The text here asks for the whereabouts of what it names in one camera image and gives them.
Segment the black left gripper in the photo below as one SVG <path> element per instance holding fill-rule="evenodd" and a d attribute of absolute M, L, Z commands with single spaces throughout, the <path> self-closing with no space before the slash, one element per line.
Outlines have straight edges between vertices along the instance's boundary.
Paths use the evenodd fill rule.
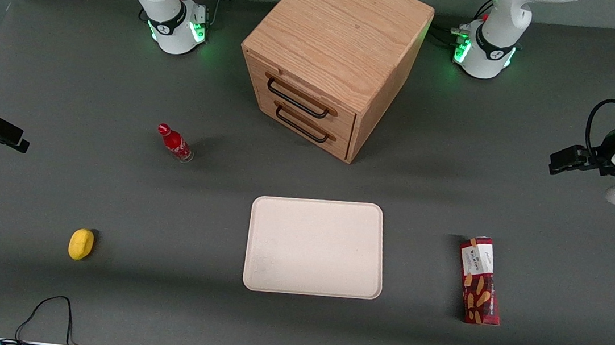
<path fill-rule="evenodd" d="M 552 153 L 548 173 L 553 176 L 572 170 L 597 170 L 601 177 L 615 178 L 613 155 L 615 155 L 615 133 L 610 132 L 600 146 L 589 147 L 587 150 L 584 146 L 573 145 L 569 146 L 567 155 Z"/>

